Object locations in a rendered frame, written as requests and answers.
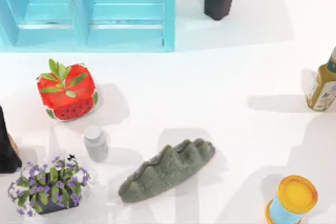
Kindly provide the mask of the white pill bottle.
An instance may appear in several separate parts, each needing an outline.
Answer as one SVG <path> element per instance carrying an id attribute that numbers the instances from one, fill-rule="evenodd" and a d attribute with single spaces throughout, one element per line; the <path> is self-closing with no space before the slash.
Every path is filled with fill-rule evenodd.
<path id="1" fill-rule="evenodd" d="M 103 162 L 108 157 L 107 138 L 102 130 L 95 125 L 84 131 L 84 143 L 89 157 L 95 162 Z"/>

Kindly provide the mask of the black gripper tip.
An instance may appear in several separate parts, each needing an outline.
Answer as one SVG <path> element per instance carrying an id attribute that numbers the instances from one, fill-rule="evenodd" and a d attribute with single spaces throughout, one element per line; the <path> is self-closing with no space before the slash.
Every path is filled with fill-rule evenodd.
<path id="1" fill-rule="evenodd" d="M 7 132 L 3 109 L 0 106 L 0 174 L 12 174 L 22 166 Z"/>

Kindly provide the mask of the light blue rack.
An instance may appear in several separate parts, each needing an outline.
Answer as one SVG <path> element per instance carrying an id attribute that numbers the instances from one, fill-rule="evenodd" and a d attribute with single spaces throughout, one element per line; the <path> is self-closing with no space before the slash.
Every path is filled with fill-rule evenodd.
<path id="1" fill-rule="evenodd" d="M 175 0 L 0 0 L 0 52 L 162 52 Z"/>

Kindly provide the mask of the grey green bread loaf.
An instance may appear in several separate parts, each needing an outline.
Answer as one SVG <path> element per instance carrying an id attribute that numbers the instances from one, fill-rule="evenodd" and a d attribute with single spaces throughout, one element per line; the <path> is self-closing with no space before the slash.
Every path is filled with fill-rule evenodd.
<path id="1" fill-rule="evenodd" d="M 118 195 L 123 203 L 136 203 L 164 193 L 198 173 L 215 153 L 214 145 L 202 138 L 166 145 L 127 177 Z"/>

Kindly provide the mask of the purple flower plant pot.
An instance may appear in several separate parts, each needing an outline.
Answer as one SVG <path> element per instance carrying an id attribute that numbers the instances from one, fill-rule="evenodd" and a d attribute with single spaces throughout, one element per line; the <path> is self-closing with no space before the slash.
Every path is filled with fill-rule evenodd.
<path id="1" fill-rule="evenodd" d="M 91 179 L 74 155 L 51 164 L 27 163 L 28 172 L 10 184 L 7 194 L 21 216 L 33 217 L 79 206 Z"/>

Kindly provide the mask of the olive green bottle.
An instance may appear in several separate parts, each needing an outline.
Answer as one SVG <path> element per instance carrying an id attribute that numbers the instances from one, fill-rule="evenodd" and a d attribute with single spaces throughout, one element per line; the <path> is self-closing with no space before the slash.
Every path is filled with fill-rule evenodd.
<path id="1" fill-rule="evenodd" d="M 336 46 L 328 61 L 318 68 L 307 95 L 307 105 L 314 111 L 327 110 L 336 98 Z"/>

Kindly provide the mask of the blue can with yellow lid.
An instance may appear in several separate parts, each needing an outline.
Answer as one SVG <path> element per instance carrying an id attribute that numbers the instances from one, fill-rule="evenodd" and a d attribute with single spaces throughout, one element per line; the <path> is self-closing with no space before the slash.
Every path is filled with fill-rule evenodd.
<path id="1" fill-rule="evenodd" d="M 302 224 L 302 218 L 318 201 L 314 184 L 299 175 L 281 180 L 274 198 L 266 205 L 267 224 Z"/>

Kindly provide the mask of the red watermelon plant pot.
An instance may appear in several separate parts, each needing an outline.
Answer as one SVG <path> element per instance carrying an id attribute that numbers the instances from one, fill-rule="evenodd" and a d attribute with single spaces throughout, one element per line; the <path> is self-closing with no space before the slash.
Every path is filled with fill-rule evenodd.
<path id="1" fill-rule="evenodd" d="M 54 120 L 71 121 L 88 114 L 98 103 L 98 91 L 84 63 L 64 66 L 49 59 L 49 73 L 37 78 L 47 114 Z"/>

